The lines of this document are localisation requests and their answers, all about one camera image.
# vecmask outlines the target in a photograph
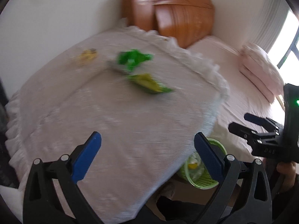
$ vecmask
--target pillow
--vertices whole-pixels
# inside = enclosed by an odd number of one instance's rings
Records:
[[[275,96],[271,91],[266,87],[266,85],[251,71],[249,71],[243,64],[240,64],[239,71],[246,76],[260,92],[266,97],[266,99],[271,103],[274,102]]]
[[[259,46],[248,43],[241,51],[242,64],[256,75],[274,96],[283,94],[284,81],[268,54]]]

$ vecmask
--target white curtain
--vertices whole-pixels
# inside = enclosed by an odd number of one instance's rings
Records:
[[[264,0],[249,33],[248,41],[267,53],[276,41],[290,7],[285,0]]]

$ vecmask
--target metal screw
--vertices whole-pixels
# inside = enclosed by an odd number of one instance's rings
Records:
[[[69,155],[68,154],[64,154],[64,155],[62,155],[61,156],[61,161],[66,161],[66,160],[68,160],[68,158],[69,158]]]
[[[233,155],[227,155],[226,158],[229,160],[229,161],[234,161],[235,160],[235,157]]]
[[[260,159],[256,159],[256,160],[255,160],[255,163],[256,163],[257,165],[261,165],[261,164],[262,164],[262,161],[261,161]]]
[[[38,165],[40,163],[40,159],[39,158],[36,158],[34,161],[33,161],[33,164],[35,165]]]

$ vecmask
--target window frame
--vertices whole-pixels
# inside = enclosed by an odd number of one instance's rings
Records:
[[[282,67],[282,65],[284,64],[284,62],[286,61],[286,59],[288,58],[289,54],[291,53],[291,51],[295,54],[295,56],[297,57],[298,61],[299,61],[299,50],[297,48],[297,44],[299,41],[299,27],[297,29],[296,35],[288,49],[288,51],[285,53],[285,55],[282,57],[282,59],[280,60],[280,62],[277,64],[277,67],[280,69]]]

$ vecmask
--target wooden headboard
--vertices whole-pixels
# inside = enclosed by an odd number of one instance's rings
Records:
[[[123,0],[122,17],[128,25],[136,25],[160,35],[177,38],[187,48],[211,34],[214,23],[211,0]]]

